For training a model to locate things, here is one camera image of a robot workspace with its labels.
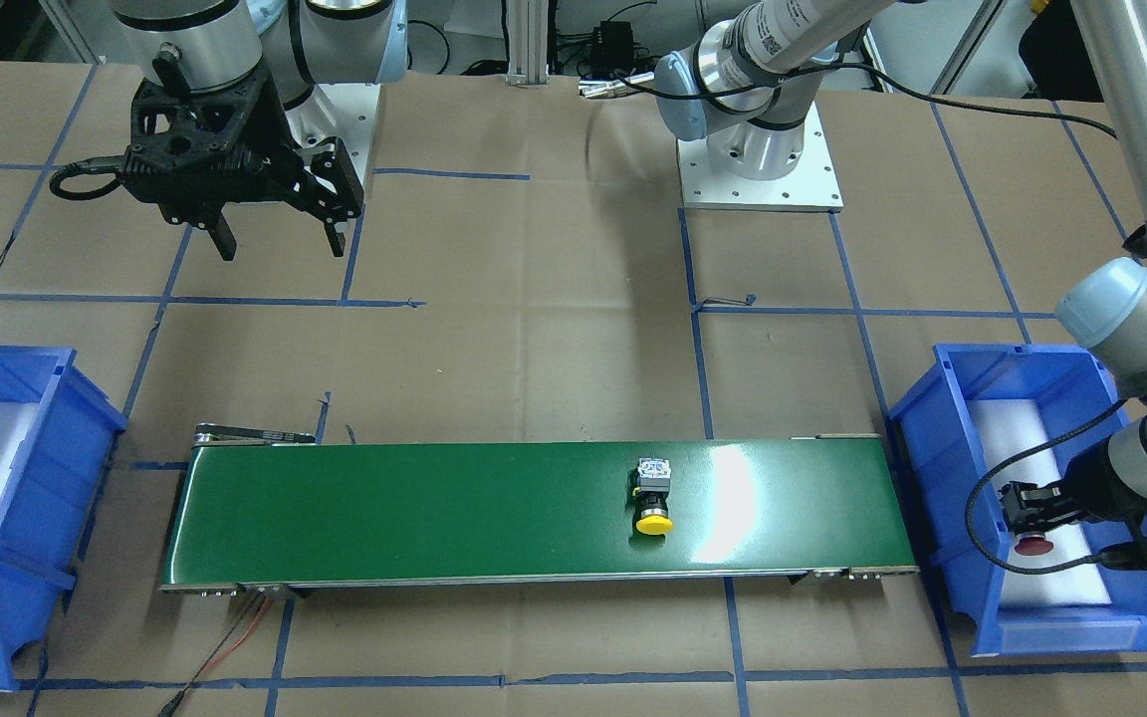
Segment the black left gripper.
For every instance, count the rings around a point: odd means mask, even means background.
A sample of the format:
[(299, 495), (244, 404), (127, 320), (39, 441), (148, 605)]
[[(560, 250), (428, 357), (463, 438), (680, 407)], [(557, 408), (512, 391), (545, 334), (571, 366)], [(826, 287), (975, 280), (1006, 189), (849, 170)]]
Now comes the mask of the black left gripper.
[(1066, 527), (1068, 514), (1072, 523), (1098, 523), (1124, 522), (1137, 513), (1137, 494), (1115, 471), (1106, 443), (1074, 457), (1058, 485), (1012, 481), (998, 496), (1011, 533), (1046, 533)]

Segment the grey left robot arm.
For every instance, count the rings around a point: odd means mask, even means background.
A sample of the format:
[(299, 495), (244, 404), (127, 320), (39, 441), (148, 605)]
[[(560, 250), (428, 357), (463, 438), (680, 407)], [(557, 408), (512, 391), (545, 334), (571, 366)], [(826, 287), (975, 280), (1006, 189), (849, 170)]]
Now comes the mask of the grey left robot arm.
[(1111, 206), (1136, 208), (1118, 146), (1072, 140), (1038, 104), (999, 114), (904, 95), (824, 94), (837, 213), (678, 210), (668, 294), (649, 310), (621, 439), (877, 432), (896, 441), (907, 508), (962, 523), (980, 478), (968, 455), (920, 457), (891, 412), (939, 372), (936, 346), (1069, 344), (1052, 303), (1110, 258)]

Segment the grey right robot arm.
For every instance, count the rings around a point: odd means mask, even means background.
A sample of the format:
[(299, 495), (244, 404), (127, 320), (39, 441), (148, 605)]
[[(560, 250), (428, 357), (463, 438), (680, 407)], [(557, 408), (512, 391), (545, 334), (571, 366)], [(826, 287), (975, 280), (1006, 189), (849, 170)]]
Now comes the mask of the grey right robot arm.
[(401, 1), (114, 1), (142, 81), (117, 176), (164, 221), (237, 242), (223, 210), (281, 203), (322, 223), (331, 254), (362, 213), (356, 119), (328, 87), (408, 68)]

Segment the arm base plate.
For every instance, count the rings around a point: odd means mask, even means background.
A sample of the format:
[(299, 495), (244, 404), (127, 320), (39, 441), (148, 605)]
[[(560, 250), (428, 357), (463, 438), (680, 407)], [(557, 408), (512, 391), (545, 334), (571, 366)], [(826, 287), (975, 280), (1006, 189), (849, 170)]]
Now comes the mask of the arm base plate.
[(816, 106), (793, 128), (746, 122), (674, 148), (682, 206), (796, 213), (845, 206)]
[(370, 188), (373, 143), (379, 126), (380, 85), (317, 85), (292, 108), (284, 110), (292, 139), (301, 156), (310, 158), (340, 140), (364, 189)]

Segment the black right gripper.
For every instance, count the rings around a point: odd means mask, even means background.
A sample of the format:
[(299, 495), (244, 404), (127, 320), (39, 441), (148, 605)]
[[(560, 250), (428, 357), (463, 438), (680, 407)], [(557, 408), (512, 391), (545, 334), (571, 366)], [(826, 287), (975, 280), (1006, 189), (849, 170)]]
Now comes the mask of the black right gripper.
[(224, 206), (247, 201), (282, 201), (315, 217), (334, 257), (344, 254), (344, 231), (364, 201), (348, 145), (342, 137), (295, 142), (268, 70), (187, 100), (145, 79), (130, 117), (124, 189), (159, 205), (169, 221), (205, 232), (223, 262), (237, 254)]

